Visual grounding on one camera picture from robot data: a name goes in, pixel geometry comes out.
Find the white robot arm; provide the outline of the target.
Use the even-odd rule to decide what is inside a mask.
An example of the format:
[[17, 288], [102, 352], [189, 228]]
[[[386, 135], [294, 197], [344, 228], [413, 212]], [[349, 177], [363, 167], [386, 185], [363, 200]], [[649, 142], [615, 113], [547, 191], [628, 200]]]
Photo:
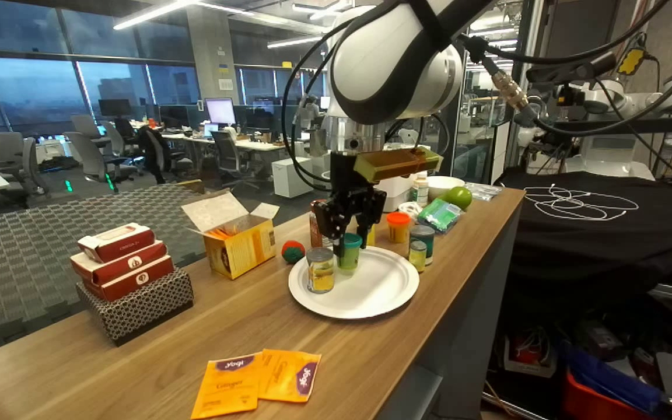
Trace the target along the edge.
[[[495, 0], [382, 0], [339, 31], [329, 81], [340, 113], [363, 127], [431, 117], [461, 85], [455, 40]], [[312, 202], [316, 228], [336, 249], [347, 225], [365, 239], [386, 194], [356, 170], [358, 152], [333, 152], [329, 197]]]

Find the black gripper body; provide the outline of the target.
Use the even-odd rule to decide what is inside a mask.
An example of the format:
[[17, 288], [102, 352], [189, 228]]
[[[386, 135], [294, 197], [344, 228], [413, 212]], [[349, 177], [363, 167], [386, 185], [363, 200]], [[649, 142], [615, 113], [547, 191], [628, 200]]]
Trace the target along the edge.
[[329, 197], [312, 200], [332, 202], [333, 209], [342, 218], [342, 228], [349, 225], [349, 219], [377, 225], [386, 198], [384, 191], [377, 191], [355, 170], [355, 158], [355, 153], [336, 152], [329, 160]]

